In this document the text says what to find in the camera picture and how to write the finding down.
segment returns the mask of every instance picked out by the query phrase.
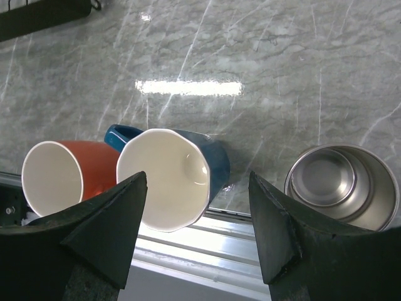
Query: marble countertop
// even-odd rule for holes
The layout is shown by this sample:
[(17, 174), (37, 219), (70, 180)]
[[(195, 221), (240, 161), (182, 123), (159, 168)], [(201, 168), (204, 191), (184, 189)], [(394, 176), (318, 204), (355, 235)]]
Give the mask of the marble countertop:
[(399, 0), (103, 1), (0, 43), (0, 170), (121, 123), (221, 140), (232, 175), (216, 208), (248, 213), (250, 170), (282, 189), (303, 150), (332, 142), (373, 151), (400, 182), (400, 22)]

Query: cup rim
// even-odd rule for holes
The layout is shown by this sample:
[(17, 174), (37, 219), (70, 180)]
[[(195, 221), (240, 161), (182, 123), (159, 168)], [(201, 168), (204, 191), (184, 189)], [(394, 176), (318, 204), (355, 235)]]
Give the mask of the cup rim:
[(202, 157), (202, 161), (203, 161), (203, 163), (204, 163), (204, 166), (206, 167), (207, 174), (208, 174), (208, 177), (207, 177), (207, 194), (206, 194), (205, 203), (204, 203), (204, 205), (203, 205), (203, 210), (202, 210), (195, 218), (191, 219), (190, 221), (188, 220), (187, 222), (185, 222), (185, 224), (181, 224), (179, 227), (174, 227), (174, 228), (171, 228), (171, 229), (159, 229), (159, 228), (154, 228), (154, 227), (152, 227), (152, 226), (149, 226), (146, 222), (142, 221), (142, 223), (143, 223), (146, 227), (148, 227), (148, 228), (150, 228), (150, 229), (152, 229), (152, 230), (162, 231), (162, 232), (173, 232), (173, 231), (179, 230), (179, 229), (181, 229), (181, 228), (183, 228), (183, 227), (189, 226), (190, 224), (195, 223), (195, 222), (196, 222), (197, 220), (199, 220), (199, 218), (202, 217), (202, 215), (204, 214), (204, 212), (205, 212), (205, 210), (206, 210), (206, 208), (207, 208), (207, 205), (209, 204), (210, 196), (211, 196), (211, 171), (210, 171), (210, 167), (209, 167), (209, 165), (208, 165), (208, 163), (207, 163), (207, 161), (206, 161), (205, 156), (203, 155), (203, 153), (201, 152), (201, 150), (199, 149), (199, 147), (198, 147), (196, 144), (194, 144), (192, 141), (186, 139), (185, 137), (181, 136), (179, 133), (177, 133), (176, 131), (171, 130), (171, 129), (148, 129), (148, 130), (144, 130), (143, 133), (141, 133), (140, 135), (138, 135), (138, 136), (134, 137), (133, 139), (131, 139), (130, 141), (128, 141), (127, 144), (124, 146), (123, 150), (121, 151), (120, 157), (118, 158), (118, 161), (117, 161), (117, 168), (116, 168), (116, 180), (117, 180), (117, 184), (120, 183), (120, 182), (122, 181), (122, 180), (119, 181), (120, 179), (119, 179), (119, 176), (118, 176), (118, 167), (120, 166), (120, 161), (121, 161), (121, 159), (122, 159), (122, 157), (123, 157), (124, 152), (126, 152), (127, 149), (128, 149), (128, 145), (129, 145), (129, 144), (132, 144), (132, 143), (133, 143), (135, 140), (137, 140), (141, 135), (151, 134), (152, 132), (165, 132), (165, 133), (169, 133), (169, 134), (172, 134), (172, 135), (174, 135), (174, 136), (176, 136), (176, 137), (179, 137), (180, 139), (186, 141), (186, 142), (187, 142), (190, 146), (192, 146), (192, 147), (197, 151), (197, 153)]
[[(62, 149), (64, 149), (65, 151), (67, 151), (67, 153), (69, 153), (69, 155), (73, 158), (78, 171), (80, 173), (80, 181), (81, 181), (81, 194), (80, 194), (80, 200), (78, 201), (78, 204), (82, 202), (83, 199), (83, 191), (84, 191), (84, 183), (83, 183), (83, 174), (82, 174), (82, 169), (80, 166), (80, 163), (78, 162), (78, 160), (76, 159), (76, 157), (74, 156), (74, 154), (72, 153), (72, 151), (69, 150), (69, 148), (67, 148), (67, 146), (63, 145), (60, 142), (57, 141), (51, 141), (51, 140), (47, 140), (47, 141), (42, 141), (39, 142), (38, 144), (34, 145), (29, 152), (26, 154), (24, 162), (23, 162), (23, 168), (21, 170), (21, 183), (22, 183), (22, 187), (23, 187), (23, 191), (26, 190), (26, 184), (25, 184), (25, 180), (24, 180), (24, 170), (26, 167), (26, 162), (28, 160), (28, 158), (30, 157), (30, 155), (39, 147), (41, 147), (42, 145), (46, 145), (46, 144), (53, 144), (53, 145), (57, 145), (59, 147), (61, 147)], [(28, 196), (24, 193), (26, 202), (29, 204), (29, 207), (40, 217), (43, 217), (44, 215), (40, 214), (39, 212), (37, 212), (37, 210), (34, 208), (34, 206), (32, 205), (31, 201), (29, 200)]]
[(393, 206), (393, 210), (392, 213), (388, 216), (386, 223), (384, 223), (380, 229), (378, 229), (377, 231), (383, 231), (385, 230), (389, 224), (391, 223), (391, 221), (394, 219), (395, 215), (397, 214), (398, 211), (398, 207), (400, 204), (400, 188), (398, 185), (398, 181), (397, 178), (395, 177), (393, 171), (391, 170), (391, 168), (387, 165), (386, 162), (384, 162), (381, 158), (379, 158), (379, 156), (377, 156), (375, 153), (373, 153), (372, 151), (360, 146), (360, 145), (356, 145), (356, 144), (348, 144), (348, 143), (330, 143), (330, 144), (323, 144), (323, 145), (318, 145), (318, 146), (314, 146), (314, 147), (310, 147), (306, 150), (304, 150), (297, 158), (297, 160), (295, 161), (295, 163), (291, 166), (291, 169), (288, 171), (286, 179), (284, 181), (284, 193), (285, 195), (289, 195), (289, 190), (290, 190), (290, 185), (291, 185), (291, 176), (294, 173), (294, 170), (296, 169), (296, 167), (298, 166), (298, 164), (308, 155), (321, 150), (321, 149), (326, 149), (329, 147), (349, 147), (352, 149), (356, 149), (362, 152), (365, 152), (366, 154), (372, 156), (374, 159), (376, 159), (382, 166), (383, 168), (386, 170), (387, 174), (390, 176), (391, 180), (392, 180), (392, 184), (394, 187), (394, 193), (395, 193), (395, 202), (394, 202), (394, 206)]

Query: mug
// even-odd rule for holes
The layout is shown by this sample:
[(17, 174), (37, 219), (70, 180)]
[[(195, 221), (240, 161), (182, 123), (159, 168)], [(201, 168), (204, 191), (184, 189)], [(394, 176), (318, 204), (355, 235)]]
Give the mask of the mug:
[(172, 232), (195, 223), (229, 180), (228, 156), (208, 135), (115, 124), (105, 142), (121, 152), (117, 182), (146, 172), (142, 222), (153, 230)]
[(40, 217), (86, 201), (116, 185), (119, 153), (102, 142), (44, 141), (26, 155), (22, 185)]

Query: mug handle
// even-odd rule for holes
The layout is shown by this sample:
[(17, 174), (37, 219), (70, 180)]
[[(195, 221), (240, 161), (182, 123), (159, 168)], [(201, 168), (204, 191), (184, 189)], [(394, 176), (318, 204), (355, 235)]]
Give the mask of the mug handle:
[(128, 127), (126, 125), (113, 124), (108, 128), (105, 135), (105, 142), (121, 152), (131, 139), (143, 133), (143, 130), (136, 127)]

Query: blue mug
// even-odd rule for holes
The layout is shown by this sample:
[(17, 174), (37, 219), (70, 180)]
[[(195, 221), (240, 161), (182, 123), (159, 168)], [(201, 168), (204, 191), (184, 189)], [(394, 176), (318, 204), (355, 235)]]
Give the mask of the blue mug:
[(229, 180), (228, 156), (208, 135), (114, 124), (105, 142), (121, 152), (117, 183), (146, 172), (142, 222), (153, 230), (171, 232), (195, 223)]

